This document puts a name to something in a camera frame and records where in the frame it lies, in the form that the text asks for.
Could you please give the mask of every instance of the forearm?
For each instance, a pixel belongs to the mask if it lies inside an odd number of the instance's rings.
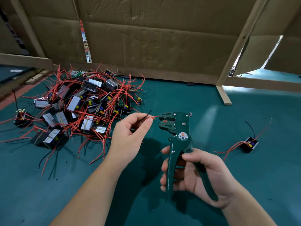
[[[104,160],[51,225],[104,225],[121,172]]]
[[[222,211],[230,226],[276,226],[272,218],[243,186]]]

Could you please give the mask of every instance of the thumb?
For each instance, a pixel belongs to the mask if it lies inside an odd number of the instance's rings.
[[[217,155],[193,148],[193,152],[182,154],[182,158],[188,162],[200,162],[209,168],[217,168],[220,166],[221,160]]]
[[[133,133],[133,138],[142,142],[143,138],[145,137],[146,133],[151,128],[153,123],[153,118],[147,118],[140,127]]]

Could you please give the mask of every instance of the wire stripper label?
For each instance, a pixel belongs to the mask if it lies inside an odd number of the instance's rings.
[[[181,132],[181,133],[179,133],[178,138],[179,138],[179,140],[185,141],[188,139],[188,136],[185,132]]]

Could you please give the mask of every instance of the green wire stripper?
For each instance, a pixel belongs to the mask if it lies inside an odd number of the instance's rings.
[[[174,135],[174,137],[168,137],[170,152],[166,175],[166,202],[171,200],[171,195],[173,194],[174,174],[178,157],[183,153],[192,152],[193,142],[189,132],[189,118],[191,116],[192,113],[173,112],[163,113],[159,117],[161,121],[158,123],[159,128]],[[217,201],[218,197],[211,186],[205,166],[201,163],[194,163],[194,166],[200,174],[209,197]]]

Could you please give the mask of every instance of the hand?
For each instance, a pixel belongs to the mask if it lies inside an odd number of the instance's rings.
[[[153,123],[153,116],[147,114],[132,113],[119,121],[114,128],[111,147],[107,160],[111,160],[122,170],[135,158],[141,142]]]
[[[169,154],[169,148],[169,146],[163,148],[162,153]],[[219,198],[218,201],[213,201],[208,196],[203,181],[193,164],[194,162],[200,162],[205,165],[213,190]],[[162,164],[162,171],[164,172],[160,180],[162,191],[166,190],[167,166],[168,159]],[[242,187],[232,176],[220,157],[199,149],[193,148],[193,152],[182,154],[182,157],[178,158],[177,166],[185,168],[177,168],[175,170],[174,178],[177,181],[174,182],[173,190],[187,190],[217,208],[227,207]]]

